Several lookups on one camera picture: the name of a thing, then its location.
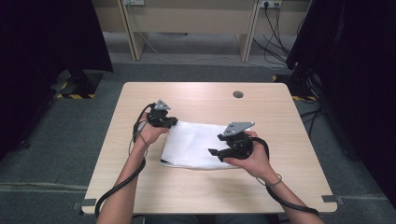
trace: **table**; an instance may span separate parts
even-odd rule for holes
[[[241,91],[242,98],[233,93]],[[280,83],[126,83],[108,127],[85,200],[111,189],[128,157],[134,123],[141,110],[162,99],[168,116],[187,122],[227,125],[255,121],[251,129],[270,148],[270,162],[284,182],[319,212],[333,212],[332,195],[288,88]],[[196,171],[159,165],[166,134],[148,149],[139,176],[136,214],[282,213],[264,186],[242,169]],[[93,214],[94,203],[83,205]]]
[[[246,62],[261,0],[149,0],[143,6],[118,1],[134,60],[140,60],[152,32],[236,34]]]

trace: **wall socket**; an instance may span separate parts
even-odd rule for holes
[[[125,6],[143,6],[145,0],[123,0]]]
[[[262,4],[260,5],[260,7],[265,7],[264,6],[265,2],[268,2],[268,8],[276,8],[282,5],[282,0],[274,0],[274,1],[262,0]]]

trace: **person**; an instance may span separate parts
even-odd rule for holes
[[[132,152],[125,162],[124,167],[120,172],[120,176],[117,179],[115,185],[128,178],[141,164],[147,147],[157,141],[159,136],[163,133],[167,133],[168,128],[156,128],[151,126],[149,123],[145,125],[141,133],[136,137]],[[255,132],[246,131],[247,135],[251,137],[257,137]],[[257,177],[264,181],[268,186],[271,186],[271,190],[279,198],[301,206],[306,206],[289,188],[286,184],[279,179],[275,170],[267,159],[264,146],[258,142],[253,142],[253,152],[245,160],[238,160],[234,158],[225,158],[225,162],[239,166],[245,169],[251,176]],[[108,197],[102,206],[97,223],[131,223],[134,215],[134,196],[136,192],[138,176],[132,180],[129,184],[116,191],[110,197]],[[282,206],[285,213],[290,219],[291,223],[324,223],[320,217],[306,212],[297,211],[288,207]],[[220,217],[222,219],[238,218],[241,216],[227,216]],[[190,217],[183,217],[181,220],[188,219]],[[247,220],[250,217],[241,217],[244,221],[242,223],[261,223],[260,217],[252,217],[251,221]]]

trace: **gray carpet floor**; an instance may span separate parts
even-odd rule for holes
[[[0,161],[0,223],[95,221],[79,213],[79,204],[125,82],[272,82],[276,73],[291,71],[245,64],[114,63],[114,73],[104,74],[93,99],[55,98],[32,131],[31,146],[9,152]],[[319,107],[301,101],[295,105],[300,113]],[[395,209],[364,165],[346,156],[325,115],[315,119],[311,141],[340,202],[336,212],[321,215],[327,223],[396,223]]]

